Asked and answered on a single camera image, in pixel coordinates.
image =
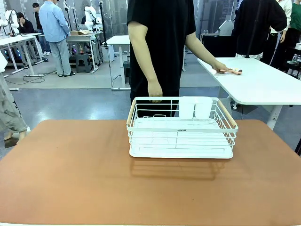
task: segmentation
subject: light blue shirt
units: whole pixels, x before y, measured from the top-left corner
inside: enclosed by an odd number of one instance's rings
[[[45,1],[40,8],[39,18],[47,41],[59,42],[70,36],[64,14],[53,2]]]

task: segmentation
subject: man in blue shirt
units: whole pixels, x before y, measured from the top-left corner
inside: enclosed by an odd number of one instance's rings
[[[55,59],[59,77],[75,75],[69,63],[69,50],[66,37],[70,36],[68,23],[64,14],[56,3],[59,0],[47,0],[40,7],[39,18],[46,40],[49,42],[52,55]]]

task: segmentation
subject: white desk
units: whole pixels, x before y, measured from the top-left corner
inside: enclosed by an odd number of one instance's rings
[[[99,50],[98,49],[93,50],[93,44],[92,44],[92,41],[96,40],[95,36],[97,34],[99,34],[99,33],[96,33],[96,34],[93,33],[93,34],[87,34],[87,35],[71,35],[71,36],[67,37],[67,42],[69,42],[69,43],[72,43],[72,42],[87,42],[87,43],[90,43],[92,62],[93,62],[93,71],[91,73],[94,73],[98,70],[98,66],[96,66],[96,63],[95,63],[95,52],[96,52],[97,58],[100,59],[100,57],[98,56],[99,53],[97,53]]]
[[[198,59],[237,103],[269,106],[268,126],[274,129],[283,105],[301,105],[301,81],[255,59],[217,58],[242,75],[212,74],[210,65]]]
[[[26,60],[28,62],[28,65],[29,65],[29,68],[30,68],[30,71],[32,73],[32,76],[34,76],[34,71],[33,71],[33,67],[32,67],[32,64],[30,62],[30,56],[28,54],[28,49],[27,49],[27,45],[26,45],[26,42],[31,40],[31,39],[34,39],[36,43],[38,43],[37,39],[35,36],[28,36],[28,35],[25,35],[25,36],[21,36],[21,35],[18,35],[18,36],[15,36],[15,37],[3,37],[2,39],[0,39],[0,46],[6,46],[8,47],[9,49],[9,52],[10,52],[10,55],[11,55],[11,58],[12,58],[12,61],[14,63],[14,66],[15,66],[15,70],[18,72],[18,71],[21,71],[21,70],[18,70],[17,66],[16,66],[16,62],[15,62],[15,59],[14,59],[14,55],[11,51],[11,44],[13,43],[16,43],[16,42],[20,42],[21,45],[23,45],[23,48],[24,48],[24,51],[25,51],[25,55],[26,55]],[[40,58],[42,59],[42,50],[40,49],[40,45],[37,45],[38,46],[38,50],[39,50],[39,55],[40,55]]]
[[[38,42],[38,39],[36,38],[36,36],[38,36],[38,35],[42,35],[42,33],[22,34],[23,37],[32,37],[32,39],[34,39],[37,49],[38,49],[39,57],[40,57],[40,61],[38,61],[37,64],[44,62],[42,60],[44,58],[43,50],[42,50],[40,43]]]
[[[130,90],[131,88],[126,88],[126,78],[123,70],[123,58],[122,58],[122,46],[130,45],[130,38],[128,35],[115,35],[112,38],[107,40],[107,44],[109,46],[118,46],[119,47],[119,60],[120,60],[120,68],[121,68],[121,80],[122,87],[118,88],[118,90]]]

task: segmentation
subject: brown tabletop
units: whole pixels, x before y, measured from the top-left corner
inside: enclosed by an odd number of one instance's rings
[[[0,222],[301,224],[301,159],[238,121],[231,160],[135,159],[125,121],[44,121],[0,161]]]

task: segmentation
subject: dish drying rack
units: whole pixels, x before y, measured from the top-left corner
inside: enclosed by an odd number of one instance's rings
[[[139,104],[139,101],[151,100],[168,100],[170,103]],[[138,158],[232,158],[238,126],[223,103],[212,98],[209,119],[181,120],[179,103],[173,102],[179,100],[180,97],[137,97],[132,102],[127,119],[130,155]],[[139,118],[139,111],[148,111],[139,105],[170,105],[170,112],[175,112],[175,117]],[[177,110],[173,110],[173,105],[177,105]]]

